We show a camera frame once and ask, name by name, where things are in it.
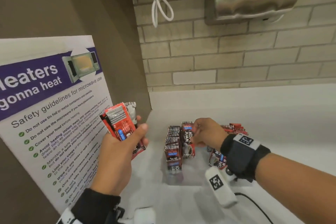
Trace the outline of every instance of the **fingernail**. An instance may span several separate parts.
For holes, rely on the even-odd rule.
[[[141,124],[140,128],[142,128],[143,130],[147,130],[148,129],[148,125],[146,123]]]

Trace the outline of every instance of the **person's right hand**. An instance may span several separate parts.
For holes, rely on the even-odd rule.
[[[221,151],[221,146],[228,134],[222,127],[211,118],[199,118],[192,127],[194,136],[191,142],[198,147],[206,145]]]

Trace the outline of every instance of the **microwave illustration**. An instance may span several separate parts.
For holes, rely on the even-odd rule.
[[[79,78],[99,70],[95,52],[87,52],[75,56],[62,57],[72,83]]]

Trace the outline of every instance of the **brick wall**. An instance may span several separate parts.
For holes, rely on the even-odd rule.
[[[207,26],[204,0],[168,0],[174,20],[153,0],[133,0],[149,91],[336,82],[336,0],[298,0],[270,24]]]

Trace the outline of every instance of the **person's left hand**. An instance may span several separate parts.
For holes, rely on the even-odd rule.
[[[125,141],[119,141],[107,132],[101,142],[98,157],[98,169],[91,189],[106,195],[119,196],[131,179],[132,153],[138,142],[142,139],[148,146],[145,135],[148,130],[147,124],[141,124],[135,132]]]

